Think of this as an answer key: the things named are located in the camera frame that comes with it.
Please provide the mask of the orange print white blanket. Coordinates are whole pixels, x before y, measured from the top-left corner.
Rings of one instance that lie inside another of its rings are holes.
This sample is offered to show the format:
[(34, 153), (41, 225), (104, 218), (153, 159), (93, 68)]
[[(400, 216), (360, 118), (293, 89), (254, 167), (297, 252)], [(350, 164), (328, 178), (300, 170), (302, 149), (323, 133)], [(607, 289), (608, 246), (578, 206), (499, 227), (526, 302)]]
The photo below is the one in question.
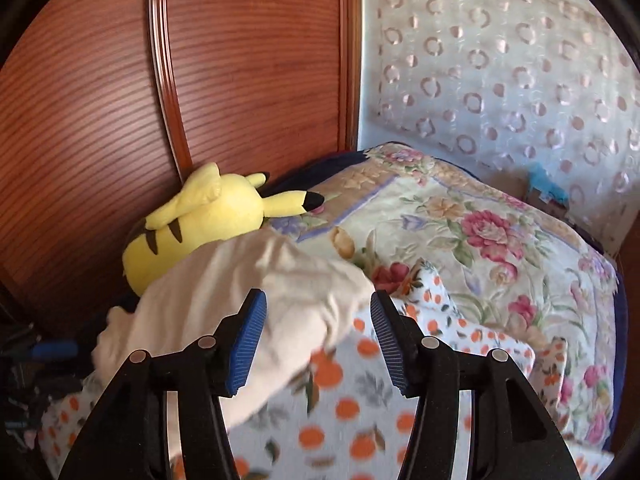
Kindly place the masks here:
[[(461, 314), (434, 266), (418, 262), (400, 312), (450, 348), (484, 356), (506, 352), (567, 440), (579, 474), (594, 479), (611, 463), (602, 448), (613, 406), (613, 376), (578, 333), (544, 334), (544, 314), (527, 296), (506, 310), (506, 325)], [(405, 457), (416, 401), (390, 383), (367, 313), (350, 334), (320, 350), (289, 384), (235, 427), (230, 443), (242, 479), (393, 479)]]

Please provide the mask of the yellow pikachu plush toy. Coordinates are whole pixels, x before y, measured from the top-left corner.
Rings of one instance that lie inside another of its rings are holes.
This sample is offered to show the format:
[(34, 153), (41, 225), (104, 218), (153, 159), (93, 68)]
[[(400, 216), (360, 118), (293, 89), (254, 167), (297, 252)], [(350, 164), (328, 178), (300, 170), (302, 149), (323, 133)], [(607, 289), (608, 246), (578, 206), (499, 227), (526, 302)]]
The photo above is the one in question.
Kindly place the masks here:
[(213, 162), (201, 166), (166, 204), (140, 220), (122, 253), (124, 277), (141, 296), (195, 249), (217, 240), (259, 229), (266, 219), (306, 214), (324, 203), (311, 191), (288, 191), (264, 197), (269, 179), (257, 174), (222, 174)]

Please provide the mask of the blue item behind bed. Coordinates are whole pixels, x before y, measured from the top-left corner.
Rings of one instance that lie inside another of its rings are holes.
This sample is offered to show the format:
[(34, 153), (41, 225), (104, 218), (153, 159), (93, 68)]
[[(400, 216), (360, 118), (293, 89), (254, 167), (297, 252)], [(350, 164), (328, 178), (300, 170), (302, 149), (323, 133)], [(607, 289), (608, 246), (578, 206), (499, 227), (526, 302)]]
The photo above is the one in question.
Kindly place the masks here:
[(527, 171), (527, 194), (539, 193), (539, 198), (546, 204), (555, 202), (564, 208), (570, 206), (568, 194), (556, 184), (543, 166), (538, 164), (530, 166)]

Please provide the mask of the red wooden louvered wardrobe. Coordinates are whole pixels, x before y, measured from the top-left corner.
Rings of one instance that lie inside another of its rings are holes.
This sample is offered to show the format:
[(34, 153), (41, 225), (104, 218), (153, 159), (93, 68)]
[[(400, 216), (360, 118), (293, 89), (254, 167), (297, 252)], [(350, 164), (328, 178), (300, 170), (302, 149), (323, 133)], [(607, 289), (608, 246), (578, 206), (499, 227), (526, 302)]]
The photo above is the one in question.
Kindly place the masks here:
[(131, 227), (204, 162), (356, 144), (360, 0), (1, 0), (1, 323), (74, 336)]

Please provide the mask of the circle pattern sheer curtain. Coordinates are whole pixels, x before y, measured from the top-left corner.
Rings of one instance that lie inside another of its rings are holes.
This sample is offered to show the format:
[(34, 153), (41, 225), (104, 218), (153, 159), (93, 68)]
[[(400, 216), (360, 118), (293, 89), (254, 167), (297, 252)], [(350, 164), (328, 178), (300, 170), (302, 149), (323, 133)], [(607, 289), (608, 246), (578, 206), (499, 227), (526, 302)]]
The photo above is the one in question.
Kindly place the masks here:
[(611, 254), (639, 212), (639, 72), (589, 0), (362, 0), (360, 148), (521, 195), (544, 170)]

